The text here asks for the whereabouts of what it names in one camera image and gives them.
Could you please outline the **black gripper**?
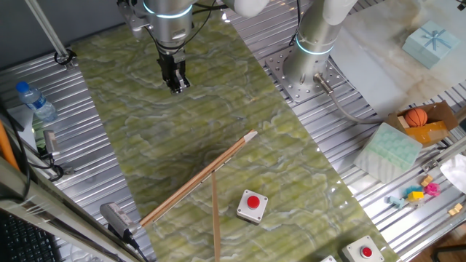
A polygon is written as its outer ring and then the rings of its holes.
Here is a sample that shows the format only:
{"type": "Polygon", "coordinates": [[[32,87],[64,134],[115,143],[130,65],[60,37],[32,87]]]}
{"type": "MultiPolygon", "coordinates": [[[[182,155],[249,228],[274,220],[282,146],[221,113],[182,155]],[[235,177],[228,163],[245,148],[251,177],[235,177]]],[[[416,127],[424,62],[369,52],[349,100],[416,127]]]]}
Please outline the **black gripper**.
{"type": "Polygon", "coordinates": [[[173,55],[159,52],[157,60],[162,69],[162,78],[173,94],[181,93],[181,89],[190,87],[190,83],[185,76],[186,63],[184,60],[175,62],[173,55]]]}

